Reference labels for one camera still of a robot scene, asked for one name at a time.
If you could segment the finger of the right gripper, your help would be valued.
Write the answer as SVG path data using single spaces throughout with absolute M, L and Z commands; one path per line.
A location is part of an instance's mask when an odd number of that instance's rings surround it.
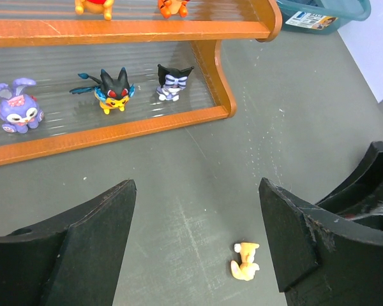
M 355 170 L 317 206 L 383 231 L 383 142 L 371 142 Z

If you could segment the tan rabbit toy figure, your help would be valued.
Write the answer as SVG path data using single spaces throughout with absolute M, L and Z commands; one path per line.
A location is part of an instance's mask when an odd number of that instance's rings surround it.
M 242 281 L 251 281 L 255 273 L 260 270 L 258 264 L 254 262 L 256 250 L 259 244 L 240 242 L 234 244 L 234 252 L 239 253 L 241 263 L 235 260 L 230 262 L 230 271 L 233 278 Z

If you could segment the purple bunny toy figure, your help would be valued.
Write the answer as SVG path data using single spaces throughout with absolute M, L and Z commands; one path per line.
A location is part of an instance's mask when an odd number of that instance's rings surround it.
M 30 78 L 14 79 L 12 85 L 0 83 L 0 119 L 2 129 L 7 133 L 27 133 L 36 129 L 44 118 L 34 96 L 26 94 L 26 87 L 35 86 Z

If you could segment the orange tiger toy figure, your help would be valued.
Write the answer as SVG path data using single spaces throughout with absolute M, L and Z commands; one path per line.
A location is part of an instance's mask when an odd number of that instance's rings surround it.
M 189 0 L 158 0 L 158 9 L 164 18 L 170 18 L 176 14 L 185 18 L 188 15 L 186 7 L 188 2 Z

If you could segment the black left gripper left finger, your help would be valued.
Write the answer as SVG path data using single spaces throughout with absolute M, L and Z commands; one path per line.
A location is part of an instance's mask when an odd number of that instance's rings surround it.
M 112 305 L 136 197 L 124 180 L 0 237 L 0 305 Z

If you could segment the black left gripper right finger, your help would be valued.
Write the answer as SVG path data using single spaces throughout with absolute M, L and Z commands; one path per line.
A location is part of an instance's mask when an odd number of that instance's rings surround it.
M 308 203 L 267 178 L 259 198 L 287 305 L 383 305 L 383 231 Z

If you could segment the yellow bear toy figure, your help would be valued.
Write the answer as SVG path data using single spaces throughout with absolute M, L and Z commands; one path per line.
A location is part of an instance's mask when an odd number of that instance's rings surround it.
M 82 15 L 84 12 L 103 15 L 107 21 L 112 20 L 114 0 L 75 0 L 75 13 Z

